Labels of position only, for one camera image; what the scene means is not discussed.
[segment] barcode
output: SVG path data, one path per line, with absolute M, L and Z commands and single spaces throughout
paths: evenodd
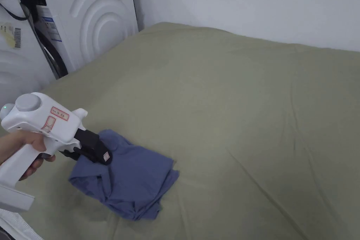
M 15 28 L 14 40 L 15 48 L 21 48 L 21 28 Z

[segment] gripper handle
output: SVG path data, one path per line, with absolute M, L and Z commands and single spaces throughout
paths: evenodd
M 36 151 L 27 144 L 15 152 L 0 166 L 0 184 L 13 188 L 18 180 L 24 175 L 34 160 L 42 153 L 52 156 L 57 151 L 57 144 L 54 139 L 44 137 L 45 152 Z

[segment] crumpled fabric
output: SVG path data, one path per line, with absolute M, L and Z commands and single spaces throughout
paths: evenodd
M 92 163 L 81 156 L 73 168 L 70 183 L 124 219 L 155 219 L 162 196 L 179 177 L 179 171 L 172 169 L 174 161 L 132 145 L 112 130 L 99 135 L 113 153 L 112 163 L 108 166 Z

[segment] white washing machine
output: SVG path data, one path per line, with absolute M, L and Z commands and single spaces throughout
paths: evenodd
M 20 0 L 0 0 L 0 107 L 14 103 L 24 93 L 39 91 L 55 75 L 39 45 L 28 20 L 16 20 L 4 8 L 18 17 L 25 17 Z
M 38 0 L 37 27 L 68 72 L 93 61 L 138 32 L 133 0 Z

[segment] hand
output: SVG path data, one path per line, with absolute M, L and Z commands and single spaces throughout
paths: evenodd
M 19 130 L 0 138 L 0 164 L 9 159 L 16 151 L 20 150 L 26 144 L 32 145 L 32 147 L 39 152 L 46 151 L 44 137 L 41 134 Z M 45 160 L 53 162 L 55 161 L 55 156 L 51 156 Z M 31 176 L 43 162 L 43 159 L 36 159 L 20 180 L 27 179 Z

